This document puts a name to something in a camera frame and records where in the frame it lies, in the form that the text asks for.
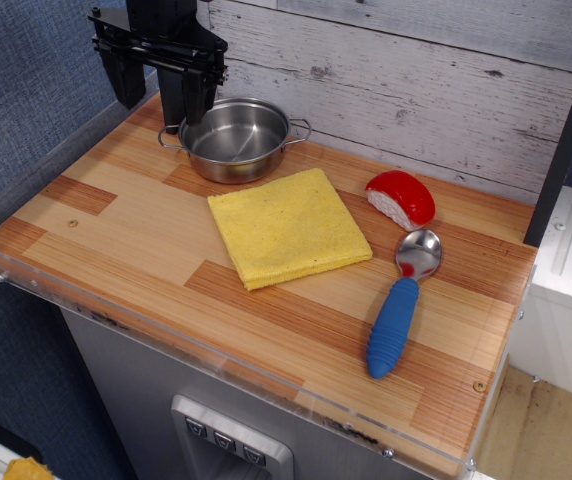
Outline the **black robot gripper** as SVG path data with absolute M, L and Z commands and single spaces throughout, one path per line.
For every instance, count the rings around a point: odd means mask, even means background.
M 143 66 L 158 68 L 166 126 L 197 125 L 213 107 L 227 67 L 226 41 L 202 26 L 195 1 L 128 1 L 123 8 L 97 6 L 94 49 L 116 99 L 132 109 L 145 95 Z

